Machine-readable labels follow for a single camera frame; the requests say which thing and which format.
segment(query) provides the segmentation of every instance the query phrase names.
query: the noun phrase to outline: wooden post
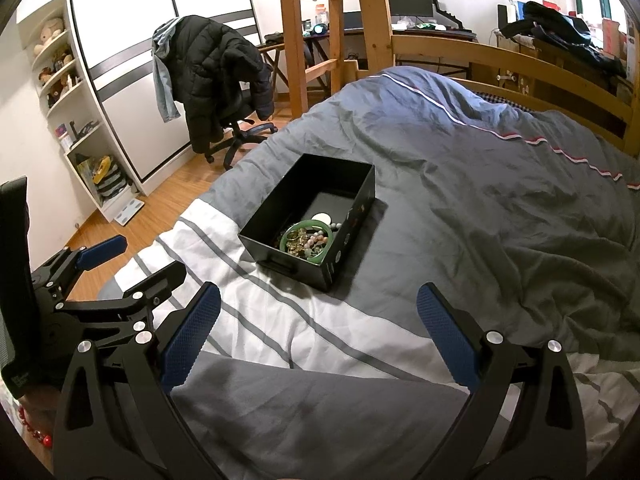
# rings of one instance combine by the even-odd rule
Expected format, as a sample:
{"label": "wooden post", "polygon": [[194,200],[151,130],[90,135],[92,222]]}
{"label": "wooden post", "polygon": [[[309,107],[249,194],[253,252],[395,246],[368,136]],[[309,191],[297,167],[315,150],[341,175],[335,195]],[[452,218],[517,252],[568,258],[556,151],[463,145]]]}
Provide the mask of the wooden post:
{"label": "wooden post", "polygon": [[339,92],[344,84],[344,0],[329,0],[329,57],[335,59],[331,70],[331,94]]}
{"label": "wooden post", "polygon": [[369,73],[395,65],[391,47],[389,0],[360,0],[364,41],[367,45]]}
{"label": "wooden post", "polygon": [[309,110],[306,98],[300,0],[280,0],[280,7],[282,8],[282,28],[284,30],[284,53],[287,57],[291,116],[297,119]]}
{"label": "wooden post", "polygon": [[636,79],[631,101],[631,120],[625,130],[624,152],[631,156],[640,153],[640,31],[636,30]]}

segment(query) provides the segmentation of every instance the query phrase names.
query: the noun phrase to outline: open black drawer box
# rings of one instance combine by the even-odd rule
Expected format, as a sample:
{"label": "open black drawer box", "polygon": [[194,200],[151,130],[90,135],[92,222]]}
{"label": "open black drawer box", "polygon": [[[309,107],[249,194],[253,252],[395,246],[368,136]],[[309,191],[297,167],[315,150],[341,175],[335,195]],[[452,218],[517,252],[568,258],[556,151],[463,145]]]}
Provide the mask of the open black drawer box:
{"label": "open black drawer box", "polygon": [[[305,153],[262,202],[239,237],[258,264],[327,291],[375,194],[376,175],[371,164]],[[331,222],[342,224],[320,264],[276,248],[286,229],[318,213],[327,213]]]}

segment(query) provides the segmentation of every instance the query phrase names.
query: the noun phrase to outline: green bracelet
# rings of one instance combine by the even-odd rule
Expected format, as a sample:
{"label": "green bracelet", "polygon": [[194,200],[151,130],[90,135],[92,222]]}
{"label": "green bracelet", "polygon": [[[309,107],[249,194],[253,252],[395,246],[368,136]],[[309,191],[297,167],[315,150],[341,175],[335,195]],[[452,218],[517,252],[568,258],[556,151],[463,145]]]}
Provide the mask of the green bracelet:
{"label": "green bracelet", "polygon": [[312,264],[319,264],[324,258],[324,255],[326,254],[328,248],[331,246],[331,243],[334,241],[334,233],[331,231],[331,228],[324,222],[321,222],[319,220],[303,220],[302,222],[298,222],[297,224],[292,225],[282,235],[282,238],[280,239],[281,251],[285,253],[287,252],[287,235],[292,231],[297,231],[298,229],[320,229],[326,232],[326,235],[327,235],[327,238],[329,238],[329,241],[324,246],[322,251],[320,251],[319,254],[316,254],[316,256],[310,256],[309,258],[306,259],[308,262]]}

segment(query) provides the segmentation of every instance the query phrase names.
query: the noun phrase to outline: bed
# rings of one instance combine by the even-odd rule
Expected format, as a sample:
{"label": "bed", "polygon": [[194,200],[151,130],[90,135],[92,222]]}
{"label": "bed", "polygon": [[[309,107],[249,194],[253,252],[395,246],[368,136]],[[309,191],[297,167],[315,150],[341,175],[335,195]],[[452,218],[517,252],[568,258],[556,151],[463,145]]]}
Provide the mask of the bed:
{"label": "bed", "polygon": [[[302,153],[376,167],[376,201],[328,294],[258,267],[238,239]],[[252,150],[100,298],[180,260],[187,279],[157,326],[204,281],[220,287],[220,318],[172,397],[230,478],[417,471],[468,395],[418,318],[425,282],[484,330],[562,343],[591,470],[640,404],[639,193],[637,161],[563,114],[390,68]],[[517,395],[512,385],[485,457]]]}

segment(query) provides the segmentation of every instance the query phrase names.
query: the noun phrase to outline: black puffer jacket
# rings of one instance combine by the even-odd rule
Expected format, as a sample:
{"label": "black puffer jacket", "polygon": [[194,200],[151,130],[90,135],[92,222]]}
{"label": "black puffer jacket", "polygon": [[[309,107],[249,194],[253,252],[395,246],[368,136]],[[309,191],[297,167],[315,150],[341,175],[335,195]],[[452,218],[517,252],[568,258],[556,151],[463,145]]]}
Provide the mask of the black puffer jacket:
{"label": "black puffer jacket", "polygon": [[163,61],[171,75],[174,100],[184,104],[196,153],[222,140],[220,112],[234,102],[239,81],[250,84],[252,105],[261,120],[273,114],[271,68],[258,49],[231,27],[185,16],[175,27]]}

